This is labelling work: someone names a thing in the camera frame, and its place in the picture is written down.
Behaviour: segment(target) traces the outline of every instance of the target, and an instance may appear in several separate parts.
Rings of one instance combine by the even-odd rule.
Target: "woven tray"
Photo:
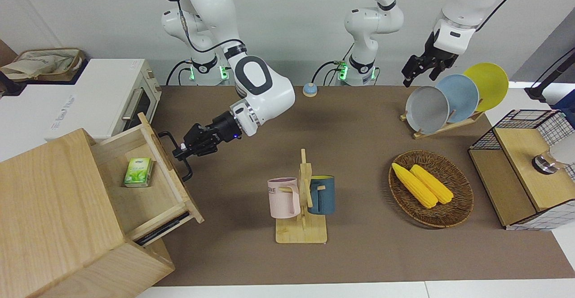
[[[427,226],[446,228],[465,222],[473,210],[473,191],[464,174],[445,157],[424,150],[405,152],[396,157],[394,163],[406,169],[421,165],[439,179],[454,194],[451,202],[431,208],[423,207],[409,190],[399,181],[394,169],[389,168],[389,187],[397,204],[411,218]]]

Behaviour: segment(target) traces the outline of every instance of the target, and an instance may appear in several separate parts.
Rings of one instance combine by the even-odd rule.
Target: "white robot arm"
[[[236,91],[242,97],[230,106],[230,111],[214,118],[212,124],[205,127],[195,124],[185,135],[179,151],[174,151],[179,160],[190,155],[214,153],[217,144],[230,142],[242,133],[252,136],[259,126],[294,104],[295,93],[289,79],[275,72],[261,58],[246,54],[247,48],[239,38],[236,9],[232,0],[170,1],[178,1],[181,6],[180,20],[187,40],[190,38],[188,27],[198,22],[190,22],[184,11],[196,13],[209,29],[218,42],[215,46],[199,50],[191,38],[189,44],[200,53],[221,46],[234,71]]]
[[[186,22],[190,23],[189,38],[195,48],[205,50],[214,45],[212,39],[204,34],[208,28],[198,15],[185,10],[182,12]],[[220,57],[214,50],[205,53],[194,50],[181,27],[179,9],[174,8],[163,13],[162,26],[170,36],[178,38],[188,46],[191,59],[190,70],[193,72],[192,77],[195,77],[194,85],[219,85],[222,83],[222,80],[225,79],[222,77],[222,68],[225,68],[227,62],[220,61]]]
[[[489,19],[485,17],[496,2],[446,0],[425,43],[425,51],[421,56],[412,55],[401,71],[405,77],[404,85],[409,87],[415,77],[428,69],[433,69],[429,77],[435,80],[444,69],[451,68],[457,57],[466,51],[472,35],[481,28],[480,24]]]
[[[403,12],[396,0],[375,0],[378,7],[353,9],[345,16],[345,29],[353,36],[354,46],[349,58],[346,78],[348,85],[365,85],[372,76],[378,50],[373,34],[397,32],[403,26]]]

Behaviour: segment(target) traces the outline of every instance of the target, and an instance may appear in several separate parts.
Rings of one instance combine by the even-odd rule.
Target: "cable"
[[[377,76],[376,76],[376,82],[374,82],[373,85],[377,85],[377,79],[380,78],[380,73],[381,73],[380,67],[376,67],[376,68],[374,69],[374,71],[375,71],[375,70],[377,70]]]
[[[181,72],[182,72],[182,71],[191,71],[191,69],[190,69],[190,68],[183,68],[183,69],[180,70],[180,72],[178,73],[178,85],[181,85],[181,79],[180,79],[181,77],[180,77],[180,75],[181,75]]]
[[[351,52],[351,49],[353,48],[353,46],[355,45],[355,42],[353,42],[351,44],[351,46],[349,47],[349,49],[347,50],[347,52],[345,53],[345,55],[341,58],[342,61],[345,61],[345,57],[347,57],[347,55]],[[329,79],[329,83],[327,85],[331,85],[331,82],[333,81],[333,77],[335,77],[336,73],[334,72],[333,75],[331,75],[331,79]]]
[[[499,10],[499,7],[503,6],[503,4],[508,1],[508,0],[503,0],[501,1],[501,3],[499,3],[499,5],[497,5],[497,7],[495,7],[495,9],[491,12],[491,14],[489,14],[489,16],[487,16],[487,18],[483,21],[483,23],[481,23],[481,25],[479,27],[477,27],[477,29],[475,30],[475,32],[479,32],[481,30],[481,28],[483,28],[483,26],[485,26],[485,24],[489,21],[489,19],[491,18],[491,16],[493,16],[497,10]]]
[[[335,69],[331,69],[331,70],[329,70],[327,73],[325,73],[323,85],[325,85],[325,82],[327,81],[327,76],[329,75],[329,73],[333,71],[333,75],[335,75],[335,71],[338,71],[338,70],[339,70],[339,67],[337,67],[337,68],[335,68]]]
[[[212,46],[211,48],[207,49],[207,50],[198,50],[194,44],[191,42],[190,40],[190,34],[187,31],[187,23],[186,23],[186,18],[183,16],[183,10],[181,9],[181,5],[178,1],[178,9],[180,12],[180,21],[181,21],[181,27],[183,28],[184,33],[186,34],[186,38],[187,41],[190,43],[191,48],[193,48],[196,52],[200,52],[200,53],[206,53],[206,52],[210,52],[211,50],[214,50],[215,48],[217,48],[218,46],[222,46],[223,44],[229,43],[229,42],[238,42],[240,44],[245,44],[242,40],[238,40],[237,38],[230,38],[229,40],[225,40],[223,42],[220,42],[214,46]]]
[[[330,65],[330,64],[339,64],[339,61],[329,61],[329,62],[326,62],[326,63],[320,65],[320,67],[316,70],[316,73],[314,73],[314,77],[312,78],[312,83],[314,83],[314,81],[315,81],[316,76],[318,75],[318,73],[319,73],[323,68],[325,68],[326,66],[328,66],[328,65]]]
[[[557,64],[557,62],[563,60],[564,57],[566,57],[567,55],[569,55],[571,52],[573,52],[575,50],[575,48],[572,48],[571,50],[567,51],[566,54],[563,54],[563,56],[561,56],[560,58],[558,58],[555,62],[553,62],[552,65],[550,65],[547,70],[545,70],[544,73],[542,73],[542,75],[540,75],[540,77],[537,78],[537,80],[533,83],[533,85],[531,85],[531,87],[533,88],[534,85],[545,75],[545,73],[547,73],[549,70],[551,70],[552,67],[555,66],[555,64]]]
[[[172,68],[172,71],[170,71],[170,74],[168,75],[168,79],[166,79],[166,85],[168,85],[168,84],[170,83],[170,79],[171,79],[172,75],[174,74],[174,71],[176,71],[176,69],[177,69],[180,65],[182,65],[182,64],[184,64],[184,63],[189,63],[188,61],[189,61],[189,60],[179,61],[178,64],[176,64],[176,65],[174,66],[174,68]]]

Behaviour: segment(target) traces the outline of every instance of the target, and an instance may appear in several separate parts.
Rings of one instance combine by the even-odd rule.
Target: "yellow corn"
[[[415,175],[397,163],[392,163],[392,167],[401,183],[425,208],[432,208],[437,205],[437,197]]]
[[[453,199],[453,193],[441,181],[419,165],[411,167],[411,173],[417,177],[437,197],[439,202],[447,204]]]

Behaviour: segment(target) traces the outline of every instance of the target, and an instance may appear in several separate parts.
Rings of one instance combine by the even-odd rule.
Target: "mug rack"
[[[325,215],[316,215],[308,212],[308,207],[313,207],[310,193],[312,181],[312,164],[308,163],[305,149],[301,149],[300,173],[298,189],[300,191],[299,215],[293,218],[275,220],[275,241],[280,244],[288,243],[326,243],[327,225]]]

